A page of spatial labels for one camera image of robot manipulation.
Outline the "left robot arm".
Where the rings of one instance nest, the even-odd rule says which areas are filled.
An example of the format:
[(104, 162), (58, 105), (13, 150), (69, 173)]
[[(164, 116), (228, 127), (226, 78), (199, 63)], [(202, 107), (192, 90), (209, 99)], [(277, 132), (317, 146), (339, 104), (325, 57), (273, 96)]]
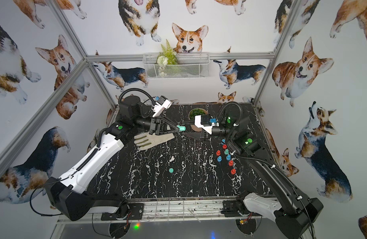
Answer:
[(45, 184), (51, 205), (71, 221), (94, 213), (125, 217), (128, 211), (125, 198), (113, 196), (100, 199), (90, 195), (86, 191), (89, 183), (111, 157), (132, 142), (139, 132), (144, 130), (151, 136), (160, 136), (180, 131), (176, 123), (162, 115), (172, 105), (170, 100), (164, 96), (154, 99), (139, 89), (151, 101), (148, 106), (138, 96), (125, 97), (131, 91), (133, 89), (128, 89), (120, 95), (115, 122), (100, 131), (96, 146), (60, 178), (51, 177)]

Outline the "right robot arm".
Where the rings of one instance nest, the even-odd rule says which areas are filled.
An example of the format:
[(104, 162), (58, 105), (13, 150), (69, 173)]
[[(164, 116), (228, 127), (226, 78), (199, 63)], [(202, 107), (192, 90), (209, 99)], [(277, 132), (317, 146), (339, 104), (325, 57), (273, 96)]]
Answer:
[(197, 115), (185, 121), (184, 126), (193, 124), (201, 132), (183, 134), (203, 141), (212, 137), (224, 139), (228, 155), (249, 165), (275, 195), (275, 199), (269, 199), (248, 193), (241, 199), (246, 210), (274, 221), (288, 239), (299, 239), (306, 231), (315, 238), (314, 222), (323, 204), (310, 198), (285, 175), (265, 153), (263, 142), (250, 130), (249, 123), (250, 113), (240, 103), (230, 102), (221, 105), (216, 116)]

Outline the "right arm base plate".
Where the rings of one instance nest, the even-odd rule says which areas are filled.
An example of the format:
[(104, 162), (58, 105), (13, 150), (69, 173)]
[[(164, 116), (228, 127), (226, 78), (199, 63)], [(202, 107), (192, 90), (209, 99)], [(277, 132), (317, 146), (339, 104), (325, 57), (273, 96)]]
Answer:
[(226, 200), (222, 202), (220, 213), (225, 217), (241, 217), (246, 214), (246, 208), (239, 200)]

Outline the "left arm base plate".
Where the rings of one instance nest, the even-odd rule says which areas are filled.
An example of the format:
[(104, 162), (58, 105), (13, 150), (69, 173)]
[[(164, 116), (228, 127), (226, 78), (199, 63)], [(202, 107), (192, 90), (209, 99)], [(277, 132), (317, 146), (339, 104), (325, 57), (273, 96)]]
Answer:
[(101, 216), (101, 220), (140, 220), (142, 219), (143, 211), (143, 203), (125, 203), (121, 205), (114, 213), (103, 213)]

